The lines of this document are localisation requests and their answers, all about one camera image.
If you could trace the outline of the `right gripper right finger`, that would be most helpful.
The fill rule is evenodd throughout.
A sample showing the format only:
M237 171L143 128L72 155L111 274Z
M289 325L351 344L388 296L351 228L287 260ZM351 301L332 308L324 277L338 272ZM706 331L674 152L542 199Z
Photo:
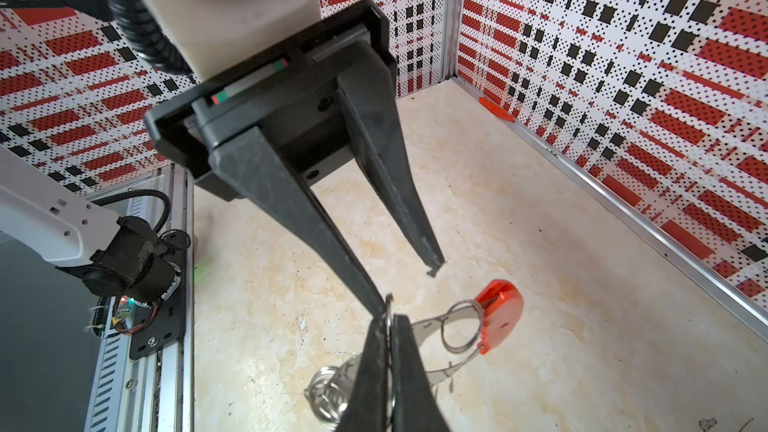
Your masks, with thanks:
M448 432L423 367L413 327L405 315L395 315L390 329L392 356L392 430Z

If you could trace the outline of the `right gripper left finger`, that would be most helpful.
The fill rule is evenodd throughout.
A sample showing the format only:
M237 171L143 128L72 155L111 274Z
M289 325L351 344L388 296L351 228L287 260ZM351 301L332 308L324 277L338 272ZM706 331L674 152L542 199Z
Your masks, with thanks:
M336 431L383 432L388 423L389 344L383 317L368 329L362 358L346 410Z

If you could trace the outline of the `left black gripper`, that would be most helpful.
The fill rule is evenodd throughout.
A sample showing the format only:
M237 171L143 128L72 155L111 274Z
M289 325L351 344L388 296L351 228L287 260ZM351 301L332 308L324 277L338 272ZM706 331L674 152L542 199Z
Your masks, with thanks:
M385 312L381 294L302 177L314 184L354 153L427 274L444 265L408 161L389 26L375 2L359 1L144 116L157 152L214 196L256 204L373 316Z

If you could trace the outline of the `grey key organizer red handle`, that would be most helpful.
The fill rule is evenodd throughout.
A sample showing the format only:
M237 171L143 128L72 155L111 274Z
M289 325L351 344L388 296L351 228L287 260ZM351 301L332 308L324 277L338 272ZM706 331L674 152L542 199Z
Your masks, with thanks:
M408 318L435 401L439 384L450 380L463 366L498 348L506 340L518 324L523 309L524 299L518 288L507 280L497 279L477 296L453 304L440 315L416 322ZM388 423L385 431L393 431L390 329L395 315L400 314L387 309L378 316L385 319L390 353ZM363 350L339 366L321 368L304 390L312 413L331 431L336 431L347 408Z

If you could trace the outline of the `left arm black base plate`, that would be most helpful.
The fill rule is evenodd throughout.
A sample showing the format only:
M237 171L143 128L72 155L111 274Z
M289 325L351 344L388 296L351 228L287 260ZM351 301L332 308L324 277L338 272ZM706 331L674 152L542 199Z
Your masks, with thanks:
M159 305L148 308L137 306L136 322L152 318L149 325L130 336L129 358L136 361L148 357L164 346L182 339L186 327L186 285L188 278L187 253L192 240L180 229L170 229L160 238L167 243L160 257L174 272L174 281L161 296Z

